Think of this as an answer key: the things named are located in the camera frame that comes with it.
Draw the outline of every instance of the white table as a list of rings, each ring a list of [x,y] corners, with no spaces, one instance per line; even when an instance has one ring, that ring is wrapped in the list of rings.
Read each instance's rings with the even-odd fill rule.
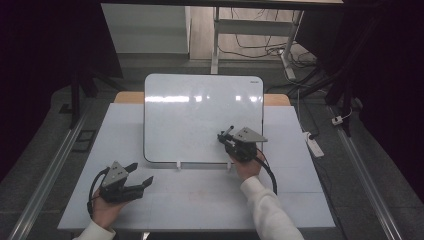
[[[90,218],[86,202],[95,175],[113,161],[139,163],[126,186],[154,176],[144,197],[128,204],[114,224],[128,231],[235,231],[254,225],[239,190],[241,181],[226,166],[152,164],[143,158],[143,104],[111,104],[58,229],[82,231]],[[299,228],[334,227],[293,107],[264,109],[264,153],[278,182],[278,197]],[[269,176],[261,180],[270,187]]]

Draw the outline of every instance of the whiteboard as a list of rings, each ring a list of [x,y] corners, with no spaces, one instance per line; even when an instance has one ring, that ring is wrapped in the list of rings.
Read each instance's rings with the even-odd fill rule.
[[[217,134],[262,134],[263,82],[251,76],[151,74],[144,83],[144,156],[150,162],[226,163]]]

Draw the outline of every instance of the person's left hand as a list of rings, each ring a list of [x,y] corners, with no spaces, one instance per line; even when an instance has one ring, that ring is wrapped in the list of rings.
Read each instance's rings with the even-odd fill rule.
[[[109,229],[118,218],[121,209],[129,202],[108,203],[99,195],[100,190],[93,194],[93,222],[104,229]]]

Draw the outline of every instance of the wooden floor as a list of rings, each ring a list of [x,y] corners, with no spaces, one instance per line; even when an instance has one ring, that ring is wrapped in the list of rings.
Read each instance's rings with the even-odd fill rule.
[[[268,9],[240,9],[234,8],[231,14],[230,8],[220,9],[220,19],[241,19],[256,21],[282,21],[290,22],[293,11],[290,10],[268,10]],[[191,35],[190,35],[190,59],[211,59],[213,47],[213,8],[212,7],[191,7]],[[236,52],[252,57],[266,55],[265,46],[268,43],[269,36],[250,36],[235,34],[220,34],[218,45],[221,50],[226,52]],[[287,37],[272,36],[268,46],[283,44]],[[263,46],[262,48],[244,48],[242,46]],[[294,45],[292,51],[294,56],[307,52],[300,45]],[[242,59],[242,60],[279,60],[276,54],[261,58],[248,58],[236,54],[219,52],[219,59]]]

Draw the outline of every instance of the white desk leg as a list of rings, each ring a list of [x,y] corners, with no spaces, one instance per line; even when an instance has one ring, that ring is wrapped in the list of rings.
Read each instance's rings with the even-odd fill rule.
[[[290,67],[289,54],[290,54],[290,49],[293,45],[293,41],[296,37],[297,29],[299,28],[299,23],[300,23],[300,19],[302,18],[303,11],[295,11],[294,14],[295,14],[295,18],[293,20],[293,26],[290,30],[289,39],[287,40],[286,48],[284,49],[283,53],[280,55],[284,65],[284,71],[286,71],[287,78],[289,80],[296,79],[293,69]]]
[[[211,61],[211,74],[218,74],[218,36],[219,36],[219,7],[215,8],[214,19],[214,38]]]

